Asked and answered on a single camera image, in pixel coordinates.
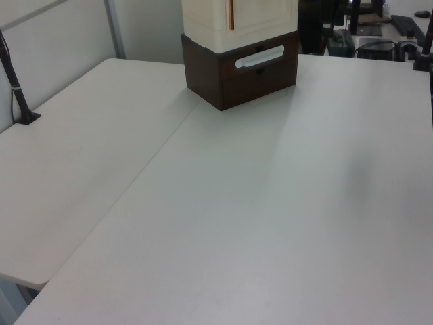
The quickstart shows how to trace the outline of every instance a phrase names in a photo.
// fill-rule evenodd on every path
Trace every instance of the white table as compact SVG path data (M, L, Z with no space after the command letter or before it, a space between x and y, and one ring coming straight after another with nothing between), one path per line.
M201 101L16 324L430 325L432 169L427 73L300 56Z
M192 111L184 67L106 60L0 135L0 277L41 289Z

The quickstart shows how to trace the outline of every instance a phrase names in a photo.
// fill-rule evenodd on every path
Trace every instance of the black cable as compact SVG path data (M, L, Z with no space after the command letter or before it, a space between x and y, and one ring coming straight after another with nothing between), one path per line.
M379 44L390 44L390 43L394 44L394 46L397 45L397 43L395 43L395 42L393 42L393 41L378 41L378 42L372 42L372 43L364 44L364 45L358 47L358 48L355 50L355 53L357 53L358 50L360 50L360 49L365 49L365 48L367 48L367 47L371 47L371 46L374 46L374 45L379 45Z

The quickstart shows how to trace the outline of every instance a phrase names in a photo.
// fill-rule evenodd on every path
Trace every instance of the cream cabinet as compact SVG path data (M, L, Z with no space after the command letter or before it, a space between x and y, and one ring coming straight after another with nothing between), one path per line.
M182 0L185 35L215 53L298 29L298 0Z

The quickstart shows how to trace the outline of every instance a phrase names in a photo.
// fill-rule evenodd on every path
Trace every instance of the drawer handle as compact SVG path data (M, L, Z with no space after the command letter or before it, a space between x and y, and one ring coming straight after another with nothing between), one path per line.
M284 45L280 45L274 47L273 49L267 49L263 52L258 52L253 54L252 56L246 56L245 58L236 60L236 68L255 66L256 64L260 64L272 59L279 58L283 56L284 53Z
M229 0L229 28L235 30L235 10L233 7L234 0Z

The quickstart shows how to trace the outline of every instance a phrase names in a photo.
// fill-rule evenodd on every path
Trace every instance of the storage unit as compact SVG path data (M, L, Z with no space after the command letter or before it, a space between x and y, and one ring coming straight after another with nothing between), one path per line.
M187 86L219 110L296 83L298 0L182 0Z

